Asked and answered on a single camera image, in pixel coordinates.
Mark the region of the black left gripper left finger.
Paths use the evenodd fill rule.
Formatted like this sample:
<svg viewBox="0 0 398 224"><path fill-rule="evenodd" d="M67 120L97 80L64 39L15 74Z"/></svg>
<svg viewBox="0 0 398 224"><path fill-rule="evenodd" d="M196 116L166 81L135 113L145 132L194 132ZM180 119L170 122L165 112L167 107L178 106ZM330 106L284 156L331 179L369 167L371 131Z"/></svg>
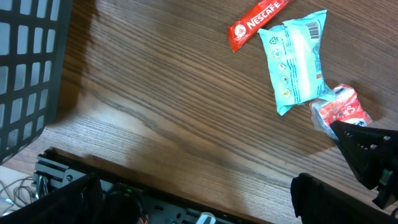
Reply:
<svg viewBox="0 0 398 224"><path fill-rule="evenodd" d="M103 190L94 173L1 218L1 224L97 223L103 209Z"/></svg>

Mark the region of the red white small carton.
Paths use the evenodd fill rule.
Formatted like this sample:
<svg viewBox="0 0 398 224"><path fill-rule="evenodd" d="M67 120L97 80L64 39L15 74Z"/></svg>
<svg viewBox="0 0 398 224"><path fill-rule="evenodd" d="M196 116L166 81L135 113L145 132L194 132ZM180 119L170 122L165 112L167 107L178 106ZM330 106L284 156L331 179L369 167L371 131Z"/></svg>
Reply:
<svg viewBox="0 0 398 224"><path fill-rule="evenodd" d="M337 139L330 128L332 122L342 121L357 126L367 126L373 121L370 115L363 110L354 88L346 84L339 84L333 89L333 92L336 96L334 102L316 99L310 103L311 119L317 131Z"/></svg>

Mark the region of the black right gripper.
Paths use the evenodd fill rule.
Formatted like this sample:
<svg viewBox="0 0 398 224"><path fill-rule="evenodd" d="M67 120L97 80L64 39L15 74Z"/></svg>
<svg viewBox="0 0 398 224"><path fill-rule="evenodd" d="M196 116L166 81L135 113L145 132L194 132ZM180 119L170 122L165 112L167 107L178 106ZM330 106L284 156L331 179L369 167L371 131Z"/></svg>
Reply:
<svg viewBox="0 0 398 224"><path fill-rule="evenodd" d="M385 209L397 201L397 131L369 128L342 121L331 123L336 145L356 179L379 191L373 202Z"/></svg>

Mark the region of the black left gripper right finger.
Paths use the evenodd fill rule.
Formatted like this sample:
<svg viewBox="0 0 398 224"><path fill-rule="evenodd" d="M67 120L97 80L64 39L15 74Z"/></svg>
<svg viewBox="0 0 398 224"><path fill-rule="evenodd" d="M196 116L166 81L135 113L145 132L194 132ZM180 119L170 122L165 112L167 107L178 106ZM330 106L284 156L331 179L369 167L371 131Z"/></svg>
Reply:
<svg viewBox="0 0 398 224"><path fill-rule="evenodd" d="M290 194L295 216L303 224L397 224L392 215L307 173L292 179Z"/></svg>

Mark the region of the pale green small packet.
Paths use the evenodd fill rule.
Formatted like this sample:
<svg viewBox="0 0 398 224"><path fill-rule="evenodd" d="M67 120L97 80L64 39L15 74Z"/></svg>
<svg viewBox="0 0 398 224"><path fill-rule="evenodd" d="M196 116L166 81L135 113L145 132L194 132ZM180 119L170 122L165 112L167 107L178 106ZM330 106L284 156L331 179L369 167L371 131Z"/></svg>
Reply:
<svg viewBox="0 0 398 224"><path fill-rule="evenodd" d="M274 89L276 110L284 115L295 105L314 99L335 101L325 83L320 45L327 10L291 19L269 30L259 29Z"/></svg>

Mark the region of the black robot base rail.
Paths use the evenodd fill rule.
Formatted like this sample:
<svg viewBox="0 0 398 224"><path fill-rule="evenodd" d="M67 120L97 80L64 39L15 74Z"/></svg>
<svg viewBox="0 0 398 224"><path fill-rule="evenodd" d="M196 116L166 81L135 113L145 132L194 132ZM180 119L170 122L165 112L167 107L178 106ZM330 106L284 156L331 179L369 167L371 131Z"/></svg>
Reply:
<svg viewBox="0 0 398 224"><path fill-rule="evenodd" d="M126 179L99 167L85 164L77 157L68 157L56 149L47 149L37 156L34 185L39 196L68 187L85 175L98 176L103 196L116 193L133 196L148 223L254 223L253 220L225 213L215 208L158 190L135 180Z"/></svg>

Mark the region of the red small packet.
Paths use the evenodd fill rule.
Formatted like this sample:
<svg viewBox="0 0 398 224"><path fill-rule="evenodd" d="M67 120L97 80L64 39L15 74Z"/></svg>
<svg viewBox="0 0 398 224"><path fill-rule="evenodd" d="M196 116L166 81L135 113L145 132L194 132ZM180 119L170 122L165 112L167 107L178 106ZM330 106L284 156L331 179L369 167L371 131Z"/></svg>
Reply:
<svg viewBox="0 0 398 224"><path fill-rule="evenodd" d="M257 31L287 7L292 0L262 0L227 28L227 41L237 52Z"/></svg>

